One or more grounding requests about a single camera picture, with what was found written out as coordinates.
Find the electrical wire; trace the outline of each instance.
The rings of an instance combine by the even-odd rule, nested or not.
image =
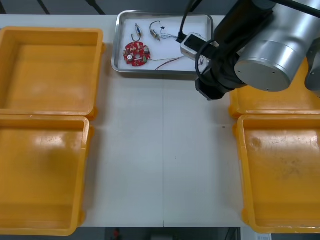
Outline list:
[[[229,236],[229,233],[230,233],[230,230],[231,230],[231,228],[229,227],[228,231],[226,232],[226,235],[225,235],[224,240],[227,240],[227,238],[228,238],[228,236]]]
[[[100,15],[106,15],[105,12],[96,3],[96,0],[85,0],[87,4],[94,8],[94,10]]]
[[[196,8],[199,6],[199,4],[202,2],[203,0],[196,0],[195,3],[192,5],[190,12],[192,13],[194,10],[196,10]]]
[[[207,81],[206,81],[205,78],[202,76],[202,74],[201,74],[201,72],[200,72],[200,70],[199,70],[199,65],[198,65],[197,63],[199,62],[200,56],[202,55],[203,51],[205,51],[205,50],[207,49],[207,47],[208,47],[211,43],[213,43],[214,41],[215,41],[215,39],[213,38],[213,39],[207,41],[205,44],[203,44],[202,47],[200,48],[200,50],[197,52],[197,54],[196,54],[196,56],[195,56],[195,62],[196,62],[196,64],[195,64],[195,72],[196,72],[198,78],[199,78],[202,82],[204,82],[204,83],[207,82]]]
[[[155,69],[155,70],[159,70],[159,68],[163,67],[164,65],[170,64],[170,63],[172,63],[172,62],[174,62],[174,61],[177,61],[177,60],[179,60],[179,59],[181,59],[181,58],[183,58],[183,57],[185,57],[185,56],[180,56],[180,57],[176,57],[176,58],[149,59],[149,60],[151,60],[151,61],[169,60],[169,61],[166,61],[165,63],[161,64],[160,66],[158,66],[158,67]],[[202,58],[200,58],[200,62],[198,62],[198,66],[203,65],[204,62],[205,62],[205,58],[204,58],[203,56],[201,56],[201,57],[202,57]]]
[[[47,9],[46,5],[44,4],[44,2],[42,0],[36,0],[38,2],[38,4],[40,5],[40,7],[42,8],[42,10],[45,12],[45,14],[50,15],[49,10]]]
[[[159,68],[163,67],[164,65],[170,64],[170,63],[172,63],[172,62],[174,62],[174,61],[177,61],[177,60],[179,60],[179,59],[181,59],[181,58],[183,58],[183,57],[184,57],[184,56],[181,56],[181,57],[174,58],[174,59],[172,59],[172,60],[170,60],[170,61],[166,61],[164,64],[158,66],[155,70],[159,70]]]
[[[7,12],[6,12],[5,8],[4,8],[4,6],[2,5],[1,0],[0,0],[0,14],[7,14]]]
[[[183,18],[182,18],[182,21],[181,21],[181,26],[180,26],[180,31],[179,31],[179,37],[182,37],[184,35],[184,25],[185,25],[185,21],[186,21],[186,18],[188,16],[188,13],[190,12],[192,6],[193,6],[193,3],[194,3],[195,0],[190,0],[186,9],[184,10],[184,14],[183,14]]]
[[[233,233],[232,233],[232,235],[231,235],[230,240],[232,240],[232,239],[233,239],[233,237],[234,237],[234,235],[235,235],[235,233],[236,233],[236,232],[238,232],[238,227],[233,231]]]
[[[173,59],[177,59],[178,57],[174,57],[174,58],[163,58],[163,59],[149,59],[150,61],[163,61],[163,60],[173,60]]]
[[[270,0],[270,1],[276,4],[286,6],[291,9],[298,10],[299,12],[309,14],[316,18],[320,18],[320,11],[318,9],[299,3],[297,1],[292,1],[292,0]]]
[[[152,25],[155,24],[155,23],[160,23],[160,21],[154,21],[154,22],[152,22],[152,23],[150,24],[150,26],[149,26],[150,32],[151,32],[151,27],[152,27]]]
[[[177,39],[178,38],[177,36],[174,36],[174,35],[169,34],[169,33],[162,33],[162,31],[164,30],[163,28],[160,30],[159,38],[161,38],[161,39]]]

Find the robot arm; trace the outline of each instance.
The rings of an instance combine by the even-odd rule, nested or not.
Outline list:
[[[239,0],[208,42],[194,34],[184,35],[182,24],[177,39],[181,52],[196,63],[201,55],[210,59],[202,73],[195,64],[196,89],[208,100],[217,100],[246,85],[270,92],[288,88],[320,30],[320,1],[292,2]]]

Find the plastic bin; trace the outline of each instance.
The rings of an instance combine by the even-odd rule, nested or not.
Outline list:
[[[103,32],[5,27],[0,32],[0,114],[95,117]]]
[[[320,115],[243,115],[234,133],[243,221],[258,233],[320,233]]]
[[[93,129],[82,116],[0,115],[0,234],[72,234],[84,221]]]
[[[320,99],[305,87],[308,62],[305,59],[291,86],[280,92],[267,92],[246,86],[230,93],[229,114],[320,114]]]

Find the red circuit board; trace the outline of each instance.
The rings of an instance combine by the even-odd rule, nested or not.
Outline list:
[[[144,45],[140,41],[134,41],[125,47],[125,50],[123,51],[123,57],[126,64],[131,64],[134,67],[140,67],[148,62],[148,60],[151,58],[151,55],[148,46]]]

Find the metal tray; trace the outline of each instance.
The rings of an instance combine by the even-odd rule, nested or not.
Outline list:
[[[205,16],[207,18],[207,36],[213,38],[214,35],[214,21],[209,15],[191,13],[188,16]],[[123,49],[121,48],[122,39],[124,37],[124,27],[126,20],[130,19],[161,19],[170,17],[182,17],[180,14],[166,14],[166,13],[146,13],[141,11],[129,10],[121,12],[116,20],[115,36],[113,41],[112,68],[119,73],[137,73],[137,74],[155,74],[155,75],[195,75],[196,71],[181,71],[181,70],[152,70],[152,69],[124,69],[119,66],[119,62],[123,60],[121,56]]]

